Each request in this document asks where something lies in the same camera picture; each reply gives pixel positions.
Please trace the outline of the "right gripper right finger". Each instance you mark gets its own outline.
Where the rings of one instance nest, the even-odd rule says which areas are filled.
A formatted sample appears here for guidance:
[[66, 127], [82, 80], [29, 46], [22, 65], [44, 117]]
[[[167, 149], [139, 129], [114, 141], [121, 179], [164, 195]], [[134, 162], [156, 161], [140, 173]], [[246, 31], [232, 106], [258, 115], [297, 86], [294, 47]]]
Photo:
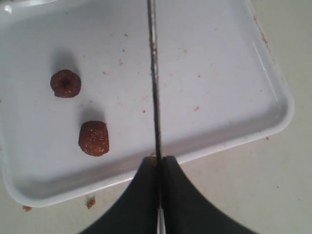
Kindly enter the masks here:
[[208, 201], [174, 156], [162, 159], [162, 208], [167, 234], [253, 233]]

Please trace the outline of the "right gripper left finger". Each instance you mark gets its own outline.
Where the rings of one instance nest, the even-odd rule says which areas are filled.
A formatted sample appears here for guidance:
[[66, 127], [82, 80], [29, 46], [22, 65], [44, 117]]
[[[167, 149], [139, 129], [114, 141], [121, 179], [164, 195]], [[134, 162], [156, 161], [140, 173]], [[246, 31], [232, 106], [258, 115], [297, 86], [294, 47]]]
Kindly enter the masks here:
[[156, 158], [145, 157], [115, 204], [83, 234], [156, 234], [158, 217]]

